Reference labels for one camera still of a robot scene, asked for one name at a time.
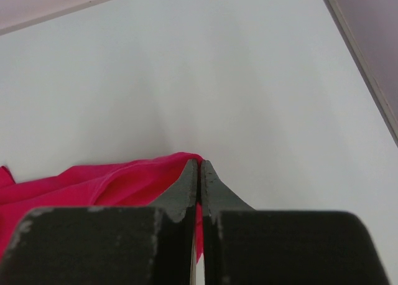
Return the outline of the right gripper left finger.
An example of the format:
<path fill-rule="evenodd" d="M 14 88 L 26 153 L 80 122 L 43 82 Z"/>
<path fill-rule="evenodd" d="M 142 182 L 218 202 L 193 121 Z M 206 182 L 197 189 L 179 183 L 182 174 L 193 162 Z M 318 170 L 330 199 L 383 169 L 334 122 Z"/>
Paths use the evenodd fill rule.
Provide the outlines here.
<path fill-rule="evenodd" d="M 17 225 L 2 284 L 194 284 L 198 163 L 145 207 L 42 207 Z"/>

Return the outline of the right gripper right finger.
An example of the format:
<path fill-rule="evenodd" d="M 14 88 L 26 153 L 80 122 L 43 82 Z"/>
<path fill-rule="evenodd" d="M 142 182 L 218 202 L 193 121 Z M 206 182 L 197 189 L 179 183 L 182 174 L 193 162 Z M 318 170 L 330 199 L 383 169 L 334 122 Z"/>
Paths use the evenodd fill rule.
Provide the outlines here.
<path fill-rule="evenodd" d="M 353 213 L 255 210 L 200 168 L 207 284 L 387 284 L 371 236 Z"/>

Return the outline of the magenta t shirt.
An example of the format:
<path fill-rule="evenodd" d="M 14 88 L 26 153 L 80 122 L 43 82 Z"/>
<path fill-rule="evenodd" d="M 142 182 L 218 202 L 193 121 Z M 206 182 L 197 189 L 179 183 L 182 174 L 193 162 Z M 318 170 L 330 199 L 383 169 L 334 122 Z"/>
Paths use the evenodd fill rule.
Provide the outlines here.
<path fill-rule="evenodd" d="M 37 207 L 146 206 L 180 177 L 198 154 L 178 152 L 118 164 L 72 166 L 59 175 L 17 183 L 1 166 L 1 253 L 24 215 Z"/>

